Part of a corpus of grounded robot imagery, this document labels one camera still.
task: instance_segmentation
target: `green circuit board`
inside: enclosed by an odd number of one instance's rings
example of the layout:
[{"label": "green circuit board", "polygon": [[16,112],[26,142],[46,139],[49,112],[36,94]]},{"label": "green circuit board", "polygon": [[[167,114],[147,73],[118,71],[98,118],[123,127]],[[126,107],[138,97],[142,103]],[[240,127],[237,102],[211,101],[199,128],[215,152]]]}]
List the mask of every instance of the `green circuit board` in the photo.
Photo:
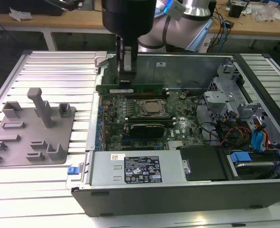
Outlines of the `green circuit board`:
[{"label": "green circuit board", "polygon": [[[167,99],[129,100],[125,95],[103,95],[103,131],[107,151],[128,150],[169,150],[176,145],[202,145],[205,143],[194,117],[196,97],[181,100],[181,91],[169,91]],[[165,118],[175,118],[172,127],[166,127],[160,138],[132,138],[126,133],[131,123],[126,118],[141,118],[145,110],[141,107],[148,102],[158,103],[158,114]],[[147,106],[147,111],[154,111]]]}]

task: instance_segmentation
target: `floor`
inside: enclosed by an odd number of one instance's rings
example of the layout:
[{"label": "floor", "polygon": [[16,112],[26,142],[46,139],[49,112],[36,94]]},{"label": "floor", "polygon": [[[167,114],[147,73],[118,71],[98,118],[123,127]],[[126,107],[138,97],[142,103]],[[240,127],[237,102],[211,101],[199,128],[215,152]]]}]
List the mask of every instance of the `floor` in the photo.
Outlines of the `floor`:
[{"label": "floor", "polygon": [[[10,74],[23,50],[47,50],[43,36],[37,32],[1,33],[0,40],[0,87]],[[115,36],[111,34],[55,34],[58,49],[61,51],[115,50]],[[280,45],[273,50],[278,41],[259,40],[253,49],[245,39],[228,39],[221,53],[269,53],[280,65]]]}]

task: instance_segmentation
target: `screw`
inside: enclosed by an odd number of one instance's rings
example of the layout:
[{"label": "screw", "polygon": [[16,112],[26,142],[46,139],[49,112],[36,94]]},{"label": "screw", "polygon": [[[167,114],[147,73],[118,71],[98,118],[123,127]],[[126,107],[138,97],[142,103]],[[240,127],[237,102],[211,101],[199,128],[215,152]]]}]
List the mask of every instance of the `screw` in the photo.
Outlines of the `screw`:
[{"label": "screw", "polygon": [[191,173],[191,170],[188,167],[184,167],[183,169],[184,169],[185,174],[190,174]]}]

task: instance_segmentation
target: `gray plastic tray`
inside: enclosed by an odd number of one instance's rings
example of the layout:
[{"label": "gray plastic tray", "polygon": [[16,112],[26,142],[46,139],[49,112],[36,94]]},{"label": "gray plastic tray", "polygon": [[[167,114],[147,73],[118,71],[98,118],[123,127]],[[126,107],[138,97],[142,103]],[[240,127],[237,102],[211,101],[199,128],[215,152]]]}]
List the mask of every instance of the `gray plastic tray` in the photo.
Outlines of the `gray plastic tray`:
[{"label": "gray plastic tray", "polygon": [[75,108],[61,103],[50,107],[41,99],[41,89],[31,88],[36,108],[21,108],[7,102],[0,124],[0,166],[62,164],[67,158]]}]

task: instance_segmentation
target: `power supply label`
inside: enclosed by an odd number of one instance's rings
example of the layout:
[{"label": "power supply label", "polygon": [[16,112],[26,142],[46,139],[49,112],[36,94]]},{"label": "power supply label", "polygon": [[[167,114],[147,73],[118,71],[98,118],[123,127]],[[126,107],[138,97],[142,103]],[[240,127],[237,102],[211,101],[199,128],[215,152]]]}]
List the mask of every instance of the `power supply label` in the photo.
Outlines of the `power supply label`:
[{"label": "power supply label", "polygon": [[127,184],[162,182],[159,157],[125,157],[124,181]]}]

